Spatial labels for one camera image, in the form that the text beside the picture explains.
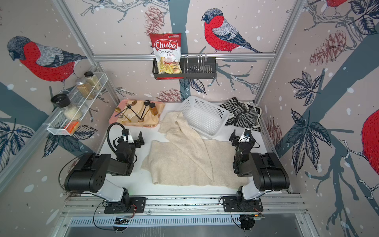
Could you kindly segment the white plastic basket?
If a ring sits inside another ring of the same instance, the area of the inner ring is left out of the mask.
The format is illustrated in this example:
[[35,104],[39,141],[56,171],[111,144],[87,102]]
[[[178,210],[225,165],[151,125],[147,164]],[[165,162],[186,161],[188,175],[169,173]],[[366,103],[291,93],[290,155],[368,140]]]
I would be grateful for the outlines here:
[[230,116],[228,110],[196,96],[189,96],[179,111],[191,128],[208,138],[217,136]]

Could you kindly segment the beige knitted scarf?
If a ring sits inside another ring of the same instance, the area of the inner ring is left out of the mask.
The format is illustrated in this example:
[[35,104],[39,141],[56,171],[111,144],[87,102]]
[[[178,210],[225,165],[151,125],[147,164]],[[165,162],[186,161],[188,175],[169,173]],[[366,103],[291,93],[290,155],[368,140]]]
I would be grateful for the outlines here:
[[159,132],[168,141],[153,141],[141,166],[155,185],[238,189],[249,183],[247,177],[234,173],[234,147],[226,141],[202,139],[181,112],[166,114]]

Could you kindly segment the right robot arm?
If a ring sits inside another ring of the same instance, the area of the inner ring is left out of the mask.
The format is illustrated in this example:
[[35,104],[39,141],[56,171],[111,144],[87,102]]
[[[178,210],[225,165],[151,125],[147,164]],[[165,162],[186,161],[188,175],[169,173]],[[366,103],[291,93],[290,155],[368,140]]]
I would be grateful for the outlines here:
[[238,202],[258,200],[270,192],[287,190],[289,176],[275,153],[253,153],[256,139],[246,129],[241,136],[234,130],[229,141],[235,147],[234,173],[239,177],[251,177],[252,181],[241,186],[236,194]]

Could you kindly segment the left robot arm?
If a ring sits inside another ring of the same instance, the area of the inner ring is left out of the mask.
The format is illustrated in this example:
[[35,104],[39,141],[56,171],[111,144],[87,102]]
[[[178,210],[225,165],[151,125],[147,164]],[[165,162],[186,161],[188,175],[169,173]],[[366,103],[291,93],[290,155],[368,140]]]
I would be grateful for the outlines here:
[[142,133],[133,140],[129,130],[117,140],[116,159],[110,154],[84,154],[65,179],[63,188],[71,193],[91,193],[110,203],[129,204],[130,197],[126,188],[122,188],[106,178],[113,176],[130,176],[138,158],[137,148],[145,145]]

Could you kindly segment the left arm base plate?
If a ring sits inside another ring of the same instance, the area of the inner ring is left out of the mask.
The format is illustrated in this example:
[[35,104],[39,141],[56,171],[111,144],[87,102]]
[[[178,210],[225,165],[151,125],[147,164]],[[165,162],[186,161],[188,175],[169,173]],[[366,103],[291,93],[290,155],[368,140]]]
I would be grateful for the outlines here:
[[104,209],[105,214],[140,214],[144,212],[146,197],[129,197],[127,202],[110,202]]

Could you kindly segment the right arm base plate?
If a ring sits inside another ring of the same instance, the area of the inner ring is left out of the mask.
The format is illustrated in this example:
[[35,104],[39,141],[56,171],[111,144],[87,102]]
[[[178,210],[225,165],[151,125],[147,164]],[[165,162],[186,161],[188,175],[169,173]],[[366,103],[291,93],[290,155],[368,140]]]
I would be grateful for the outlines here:
[[224,212],[263,212],[261,199],[258,200],[237,200],[237,196],[223,196],[220,204]]

